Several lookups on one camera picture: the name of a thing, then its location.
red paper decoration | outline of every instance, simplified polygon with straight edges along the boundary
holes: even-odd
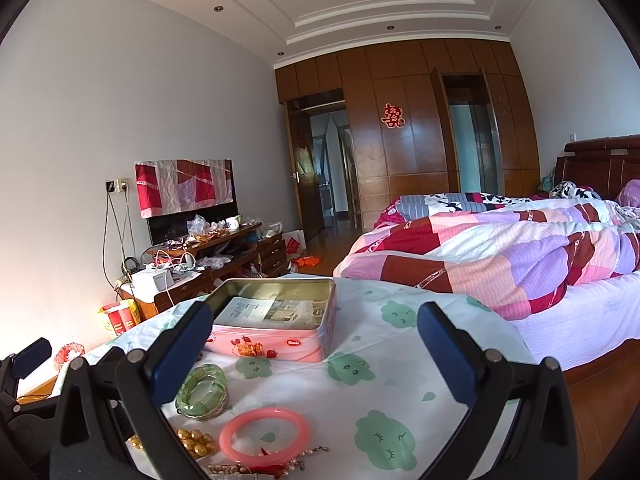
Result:
[[[392,106],[387,103],[385,105],[385,116],[380,119],[386,124],[387,128],[401,128],[404,126],[404,119],[402,118],[402,108],[399,106]]]

white bed sheet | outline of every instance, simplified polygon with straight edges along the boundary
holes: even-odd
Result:
[[[512,321],[536,361],[551,355],[563,370],[640,339],[640,271],[570,286],[544,312]]]

pink tin box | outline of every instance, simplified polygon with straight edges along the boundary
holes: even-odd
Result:
[[[334,332],[334,288],[332,278],[226,280],[205,300],[214,314],[213,327],[205,349],[245,357],[322,361],[330,353]],[[215,317],[235,297],[255,300],[311,300],[314,308],[324,307],[324,314],[320,325],[312,330],[241,328],[216,324]]]

gray wall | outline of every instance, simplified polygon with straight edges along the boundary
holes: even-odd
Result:
[[[231,158],[240,211],[297,228],[283,123],[273,68],[180,14],[145,0],[32,0],[0,45],[2,252],[7,265],[32,262],[1,273],[0,356],[40,336],[54,352],[107,339],[95,315],[114,299],[104,181],[134,182],[137,160]],[[140,253],[150,243],[132,190]],[[113,200],[122,226],[124,196]],[[24,387],[53,374],[47,363]]]
[[[640,69],[597,0],[533,0],[511,35],[548,174],[569,135],[640,131]]]

wooden headboard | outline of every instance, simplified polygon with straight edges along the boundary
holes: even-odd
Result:
[[[629,181],[640,178],[640,135],[569,142],[556,162],[556,184],[571,180],[590,186],[606,200],[615,200]]]

